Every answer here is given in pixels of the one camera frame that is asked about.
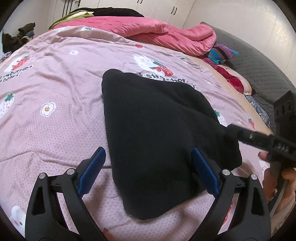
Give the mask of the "green blanket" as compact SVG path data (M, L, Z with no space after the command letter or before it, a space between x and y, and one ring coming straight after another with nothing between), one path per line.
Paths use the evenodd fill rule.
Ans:
M49 30L60 23L65 23L72 20L84 19L84 18L90 18L90 17L94 17L93 12L91 11L83 11L83 10L75 11L74 13L68 14L62 17L61 19L56 20L52 25L50 25Z

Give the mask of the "dark clothes pile on floor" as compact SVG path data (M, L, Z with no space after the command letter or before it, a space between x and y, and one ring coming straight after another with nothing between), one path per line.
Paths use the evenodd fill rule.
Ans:
M36 23L28 23L24 25L22 28L18 29L18 33L16 36L11 36L10 34L3 34L3 52L15 52L17 49L27 44L34 37L34 28L36 27Z

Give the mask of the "beige bed sheet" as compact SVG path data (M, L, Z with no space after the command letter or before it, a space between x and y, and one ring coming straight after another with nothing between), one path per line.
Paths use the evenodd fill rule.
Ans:
M273 132L261 119L255 108L209 63L200 58L179 58L191 70L195 89L201 92L229 125L231 123L264 134Z

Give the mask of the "black garment with white lettering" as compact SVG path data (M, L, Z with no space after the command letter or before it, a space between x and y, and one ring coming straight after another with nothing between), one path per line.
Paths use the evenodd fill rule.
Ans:
M222 169L241 165L238 142L190 85L110 69L101 86L113 180L134 218L157 218L204 191L194 148Z

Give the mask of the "grey quilted headboard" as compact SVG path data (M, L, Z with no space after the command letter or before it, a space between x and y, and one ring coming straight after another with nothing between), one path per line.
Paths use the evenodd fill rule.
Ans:
M269 117L266 125L275 132L273 104L289 90L295 92L295 86L278 66L250 44L217 27L211 28L219 43L238 52L225 64L248 81L254 100Z

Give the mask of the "striped colourful pillow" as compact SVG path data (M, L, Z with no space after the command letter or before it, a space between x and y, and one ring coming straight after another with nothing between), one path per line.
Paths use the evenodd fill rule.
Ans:
M216 42L213 48L205 56L209 58L214 64L219 65L227 62L235 55L238 55L238 52L221 43Z

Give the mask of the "red and beige pillow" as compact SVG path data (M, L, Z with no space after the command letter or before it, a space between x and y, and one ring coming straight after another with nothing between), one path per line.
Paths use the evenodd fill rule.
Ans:
M212 60L207 57L203 57L202 60L213 67L219 74L221 74L227 82L234 87L239 93L244 95L252 94L252 87L249 82L235 70L224 64L214 64Z

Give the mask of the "dark floral pillow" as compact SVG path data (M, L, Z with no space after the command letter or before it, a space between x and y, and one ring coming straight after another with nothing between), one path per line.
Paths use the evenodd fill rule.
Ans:
M252 105L252 107L255 109L255 111L260 116L260 118L263 120L265 125L268 128L270 128L270 117L267 114L267 112L261 107L261 105L251 95L246 95L245 98Z

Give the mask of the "pink quilted comforter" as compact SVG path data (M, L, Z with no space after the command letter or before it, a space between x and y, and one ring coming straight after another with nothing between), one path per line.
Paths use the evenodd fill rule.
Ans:
M53 28L68 26L104 30L134 41L165 47L195 57L208 53L217 40L215 31L206 24L183 30L163 21L131 16L94 16L59 23Z

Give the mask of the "pink strawberry print bedsheet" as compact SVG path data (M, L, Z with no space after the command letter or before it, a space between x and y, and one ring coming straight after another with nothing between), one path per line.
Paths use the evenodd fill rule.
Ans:
M101 81L108 69L181 82L195 89L188 56L85 26L50 30L1 63L1 207L23 234L38 175L63 174L102 146L106 162L83 197L116 240L188 240L214 198L203 192L164 215L126 214L112 178Z

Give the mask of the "black clothing pile on bed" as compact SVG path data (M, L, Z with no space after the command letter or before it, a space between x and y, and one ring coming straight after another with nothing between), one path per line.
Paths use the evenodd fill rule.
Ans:
M77 11L88 11L92 12L94 16L131 16L131 17L142 17L144 18L144 15L140 14L134 9L128 9L128 8L78 8L73 10L70 13L75 13Z

